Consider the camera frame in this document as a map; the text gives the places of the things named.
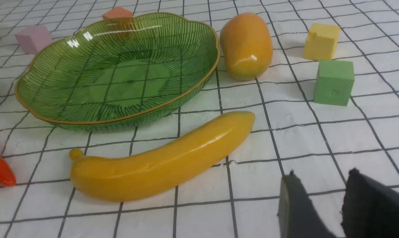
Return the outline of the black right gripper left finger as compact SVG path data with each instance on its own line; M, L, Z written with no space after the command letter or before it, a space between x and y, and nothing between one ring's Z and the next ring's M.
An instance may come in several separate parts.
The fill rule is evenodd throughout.
M278 224L281 238L335 238L319 217L294 171L281 178Z

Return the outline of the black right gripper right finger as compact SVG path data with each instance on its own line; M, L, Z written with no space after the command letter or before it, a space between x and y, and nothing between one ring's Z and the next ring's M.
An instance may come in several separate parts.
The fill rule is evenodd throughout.
M399 238L399 192L354 168L346 183L342 219L347 238Z

